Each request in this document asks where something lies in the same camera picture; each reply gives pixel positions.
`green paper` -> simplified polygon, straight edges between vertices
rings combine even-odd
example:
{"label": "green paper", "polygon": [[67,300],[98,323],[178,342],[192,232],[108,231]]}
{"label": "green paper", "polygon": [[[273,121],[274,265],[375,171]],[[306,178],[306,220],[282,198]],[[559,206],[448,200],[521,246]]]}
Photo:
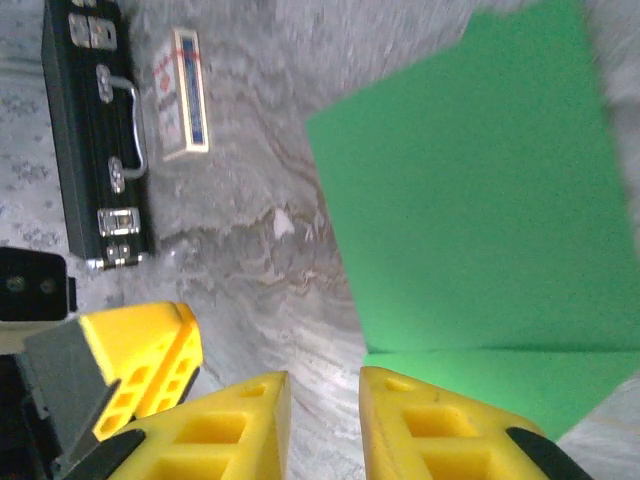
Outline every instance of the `green paper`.
{"label": "green paper", "polygon": [[309,120],[370,352],[640,348],[591,62],[575,1],[483,13],[457,45]]}
{"label": "green paper", "polygon": [[368,355],[384,367],[519,414],[557,440],[640,365],[640,352],[447,351]]}

